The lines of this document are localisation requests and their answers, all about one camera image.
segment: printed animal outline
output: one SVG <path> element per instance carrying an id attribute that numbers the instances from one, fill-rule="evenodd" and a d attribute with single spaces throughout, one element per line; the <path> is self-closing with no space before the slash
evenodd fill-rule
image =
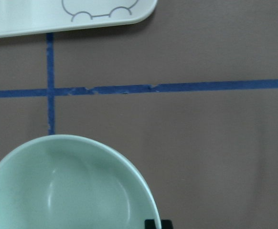
<path id="1" fill-rule="evenodd" d="M 117 5 L 115 6 L 114 8 L 110 9 L 108 13 L 105 13 L 105 14 L 93 14 L 92 12 L 88 12 L 88 11 L 85 11 L 85 10 L 80 10 L 78 12 L 72 12 L 72 10 L 70 9 L 67 9 L 68 7 L 66 7 L 66 2 L 68 0 L 62 0 L 62 7 L 63 7 L 63 10 L 72 16 L 71 18 L 71 21 L 74 20 L 74 18 L 79 15 L 79 14 L 87 14 L 91 20 L 93 20 L 93 18 L 97 18 L 97 17 L 111 17 L 112 13 L 115 11 L 115 10 L 118 10 L 118 9 L 125 9 L 128 11 L 128 13 L 130 15 L 132 15 L 132 11 L 131 9 L 137 5 L 137 3 L 139 2 L 139 0 L 133 0 L 133 1 L 129 1 L 131 3 L 130 6 L 121 6 L 121 5 Z M 88 2 L 88 1 L 94 1 L 94 0 L 81 0 L 81 2 Z"/>

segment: vertical blue tape strip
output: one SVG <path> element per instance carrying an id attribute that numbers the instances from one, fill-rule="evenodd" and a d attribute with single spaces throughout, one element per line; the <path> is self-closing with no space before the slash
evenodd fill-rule
<path id="1" fill-rule="evenodd" d="M 48 74 L 48 134 L 55 134 L 55 91 L 54 91 L 54 48 L 53 33 L 47 33 L 47 74 Z"/>

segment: blue tape line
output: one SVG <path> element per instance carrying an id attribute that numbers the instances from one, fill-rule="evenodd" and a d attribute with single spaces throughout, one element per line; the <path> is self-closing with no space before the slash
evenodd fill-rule
<path id="1" fill-rule="evenodd" d="M 249 89 L 278 89 L 278 80 L 224 81 L 202 83 L 166 83 L 156 86 L 150 84 L 104 86 L 91 89 L 85 87 L 56 88 L 56 96 L 93 95 L 93 94 L 137 94 L 137 93 L 168 93 L 193 91 L 222 91 Z"/>
<path id="2" fill-rule="evenodd" d="M 54 48 L 53 33 L 47 33 L 47 73 L 48 73 L 48 134 L 55 134 L 55 91 L 54 91 Z"/>
<path id="3" fill-rule="evenodd" d="M 47 96 L 47 89 L 0 91 L 0 98 Z"/>
<path id="4" fill-rule="evenodd" d="M 48 77 L 47 89 L 0 91 L 0 98 L 10 97 L 48 97 L 49 123 L 54 127 L 54 97 L 68 95 L 94 94 L 136 94 L 136 93 L 169 93 L 194 91 L 223 91 L 249 89 L 278 89 L 278 80 L 223 81 L 202 83 L 165 83 L 156 86 L 150 84 L 103 86 L 91 89 L 85 87 L 54 88 L 54 75 Z"/>

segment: light green bowl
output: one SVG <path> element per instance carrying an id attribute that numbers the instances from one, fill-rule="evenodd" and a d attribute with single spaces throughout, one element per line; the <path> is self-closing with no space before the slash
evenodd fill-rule
<path id="1" fill-rule="evenodd" d="M 34 139 L 0 162 L 0 229 L 144 229 L 160 217 L 120 153 L 73 135 Z"/>

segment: line drawing on tray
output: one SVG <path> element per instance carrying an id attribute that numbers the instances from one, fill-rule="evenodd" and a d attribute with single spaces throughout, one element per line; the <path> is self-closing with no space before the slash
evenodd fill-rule
<path id="1" fill-rule="evenodd" d="M 137 5 L 139 0 L 62 0 L 63 10 L 71 15 L 71 21 L 79 14 L 87 14 L 91 20 L 97 17 L 111 17 L 112 13 L 118 9 L 127 10 L 129 15 L 132 15 L 131 9 Z M 98 13 L 96 8 L 101 4 L 106 5 L 105 10 L 107 12 Z"/>

